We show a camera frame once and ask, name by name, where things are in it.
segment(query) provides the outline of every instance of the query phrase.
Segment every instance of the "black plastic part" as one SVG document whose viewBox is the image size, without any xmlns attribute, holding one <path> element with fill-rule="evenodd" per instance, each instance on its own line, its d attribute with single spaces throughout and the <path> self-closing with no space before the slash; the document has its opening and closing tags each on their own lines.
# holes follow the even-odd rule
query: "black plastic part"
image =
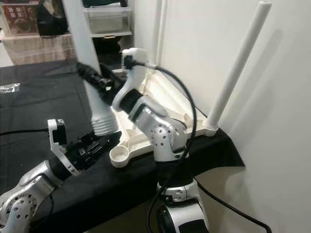
<svg viewBox="0 0 311 233">
<path fill-rule="evenodd" d="M 57 157 L 49 159 L 49 165 L 50 165 L 52 173 L 58 179 L 64 181 L 65 179 L 71 176 L 71 173 L 65 168 L 65 166 L 62 164 L 62 162 Z"/>
<path fill-rule="evenodd" d="M 40 0 L 37 7 L 36 22 L 40 36 L 62 35 L 67 32 L 68 23 L 64 13 L 64 7 L 61 0 L 53 0 L 54 8 L 58 10 L 58 16 L 51 15 Z"/>
<path fill-rule="evenodd" d="M 127 55 L 124 58 L 123 64 L 124 64 L 126 69 L 132 69 L 133 66 L 135 66 L 136 62 L 133 60 L 133 56 Z"/>
<path fill-rule="evenodd" d="M 142 94 L 139 91 L 136 89 L 130 90 L 121 100 L 120 108 L 129 114 L 140 97 L 142 97 Z"/>
<path fill-rule="evenodd" d="M 66 138 L 66 129 L 65 129 L 65 123 L 61 119 L 56 120 L 57 124 L 57 130 L 53 130 L 53 140 L 54 142 L 58 142 L 60 145 L 67 144 L 67 138 Z"/>
<path fill-rule="evenodd" d="M 120 131 L 101 137 L 91 132 L 70 142 L 65 155 L 76 169 L 86 170 L 105 152 L 113 149 L 119 143 L 120 137 Z"/>
<path fill-rule="evenodd" d="M 77 70 L 79 75 L 87 80 L 91 85 L 100 90 L 105 90 L 107 87 L 111 87 L 113 82 L 110 78 L 104 78 L 96 72 L 92 67 L 77 62 Z"/>
<path fill-rule="evenodd" d="M 121 50 L 121 46 L 118 44 L 118 41 L 120 41 L 121 38 L 122 36 L 92 38 L 97 55 L 118 54 Z"/>
<path fill-rule="evenodd" d="M 77 70 L 81 78 L 95 87 L 101 99 L 106 104 L 111 105 L 114 97 L 123 87 L 126 76 L 113 74 L 105 64 L 100 64 L 100 67 L 103 76 L 99 75 L 92 67 L 79 62 L 77 63 Z"/>
<path fill-rule="evenodd" d="M 122 68 L 122 54 L 121 53 L 98 53 L 98 62 L 104 63 L 110 70 Z"/>
<path fill-rule="evenodd" d="M 157 210 L 156 220 L 160 233 L 176 233 L 173 220 L 165 205 Z"/>
<path fill-rule="evenodd" d="M 186 222 L 178 228 L 180 233 L 209 233 L 203 219 Z"/>
<path fill-rule="evenodd" d="M 161 186 L 171 175 L 176 166 L 180 166 L 180 168 L 174 175 L 168 187 L 185 186 L 192 182 L 193 175 L 190 170 L 189 158 L 186 158 L 181 164 L 179 164 L 179 160 L 175 160 L 169 162 L 157 162 L 156 166 L 158 170 L 158 182 Z"/>
</svg>

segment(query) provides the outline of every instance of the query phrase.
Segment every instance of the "black connector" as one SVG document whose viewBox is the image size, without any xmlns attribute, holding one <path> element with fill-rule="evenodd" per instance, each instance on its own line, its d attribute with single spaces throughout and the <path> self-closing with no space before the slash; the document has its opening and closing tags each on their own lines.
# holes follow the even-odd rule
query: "black connector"
<svg viewBox="0 0 311 233">
<path fill-rule="evenodd" d="M 142 94 L 136 89 L 130 90 L 121 100 L 120 108 L 127 114 L 130 114 L 137 100 L 142 97 Z"/>
<path fill-rule="evenodd" d="M 120 141 L 121 132 L 96 136 L 94 132 L 78 137 L 66 147 L 65 156 L 78 170 L 86 170 Z"/>
<path fill-rule="evenodd" d="M 122 73 L 120 76 L 114 74 L 105 64 L 100 64 L 101 72 L 98 74 L 92 67 L 77 63 L 77 70 L 81 78 L 95 87 L 101 99 L 108 105 L 112 104 L 112 101 L 118 91 L 123 87 L 126 76 Z"/>
<path fill-rule="evenodd" d="M 60 145 L 67 144 L 65 123 L 62 119 L 56 120 L 57 129 L 52 131 L 54 142 L 58 142 Z"/>
<path fill-rule="evenodd" d="M 136 61 L 133 59 L 133 56 L 127 55 L 124 57 L 124 66 L 126 69 L 132 69 L 134 66 L 136 66 Z"/>
<path fill-rule="evenodd" d="M 177 167 L 178 170 L 174 174 L 168 188 L 186 186 L 192 182 L 193 174 L 190 168 L 190 159 L 186 158 L 181 164 L 178 160 L 169 162 L 157 162 L 157 178 L 159 185 L 162 186 L 165 181 L 170 177 L 172 170 Z"/>
<path fill-rule="evenodd" d="M 67 168 L 62 164 L 62 162 L 57 157 L 49 159 L 49 165 L 52 173 L 58 179 L 64 181 L 65 179 L 71 176 L 71 173 L 67 170 Z"/>
</svg>

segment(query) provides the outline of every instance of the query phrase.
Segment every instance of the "white plastic bracket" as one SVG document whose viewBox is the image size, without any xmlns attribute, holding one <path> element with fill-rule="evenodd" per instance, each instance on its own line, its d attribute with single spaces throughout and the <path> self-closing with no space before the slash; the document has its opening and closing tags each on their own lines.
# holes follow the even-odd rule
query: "white plastic bracket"
<svg viewBox="0 0 311 233">
<path fill-rule="evenodd" d="M 63 152 L 63 148 L 59 145 L 58 142 L 54 142 L 53 139 L 53 131 L 57 130 L 57 123 L 55 119 L 48 120 L 48 128 L 49 128 L 49 137 L 50 137 L 50 146 L 51 151 L 59 158 L 62 164 L 66 167 L 66 169 L 74 176 L 78 176 L 80 171 L 77 170 L 74 165 L 71 164 L 69 159 L 65 156 Z"/>
<path fill-rule="evenodd" d="M 147 51 L 139 48 L 130 48 L 128 50 L 122 51 L 122 68 L 127 72 L 127 80 L 122 87 L 122 89 L 117 93 L 113 99 L 112 106 L 113 108 L 120 112 L 120 102 L 124 96 L 131 91 L 132 89 L 139 90 L 139 87 L 142 81 L 146 77 L 146 68 L 142 66 L 134 66 L 132 69 L 125 69 L 124 67 L 124 58 L 125 56 L 132 56 L 134 60 L 138 62 L 147 62 Z"/>
</svg>

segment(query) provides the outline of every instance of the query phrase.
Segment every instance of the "storage box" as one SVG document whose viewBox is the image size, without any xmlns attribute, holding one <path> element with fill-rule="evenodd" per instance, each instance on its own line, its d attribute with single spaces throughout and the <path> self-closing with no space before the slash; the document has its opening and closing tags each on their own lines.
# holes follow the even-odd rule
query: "storage box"
<svg viewBox="0 0 311 233">
<path fill-rule="evenodd" d="M 91 37 L 131 35 L 130 7 L 85 8 Z"/>
</svg>

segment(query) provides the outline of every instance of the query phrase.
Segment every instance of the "white plastic stand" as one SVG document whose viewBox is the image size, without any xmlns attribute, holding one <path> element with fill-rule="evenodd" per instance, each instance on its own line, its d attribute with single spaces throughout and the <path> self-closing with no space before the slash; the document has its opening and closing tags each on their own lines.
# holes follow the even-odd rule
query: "white plastic stand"
<svg viewBox="0 0 311 233">
<path fill-rule="evenodd" d="M 214 136 L 219 128 L 218 121 L 228 103 L 235 84 L 241 75 L 249 54 L 252 51 L 252 48 L 270 11 L 271 5 L 272 3 L 269 1 L 260 1 L 257 5 L 257 9 L 250 23 L 248 32 L 242 43 L 240 51 L 238 52 L 235 62 L 233 63 L 228 78 L 225 81 L 225 84 L 216 101 L 214 102 L 206 121 L 204 122 L 204 125 L 207 128 L 206 136 Z"/>
<path fill-rule="evenodd" d="M 189 101 L 161 72 L 148 73 L 139 90 L 163 105 L 170 117 L 185 123 L 190 137 L 193 118 Z M 113 166 L 124 167 L 134 157 L 151 152 L 153 147 L 146 135 L 128 119 L 127 113 L 121 111 L 115 114 L 122 135 L 120 143 L 110 151 L 109 156 Z M 205 116 L 197 110 L 196 136 L 206 135 L 204 119 Z"/>
<path fill-rule="evenodd" d="M 84 15 L 81 0 L 63 0 L 70 33 L 78 61 L 101 73 L 90 30 Z M 92 126 L 97 136 L 118 130 L 117 121 L 110 107 L 99 97 L 97 90 L 84 81 L 89 106 L 92 111 Z"/>
</svg>

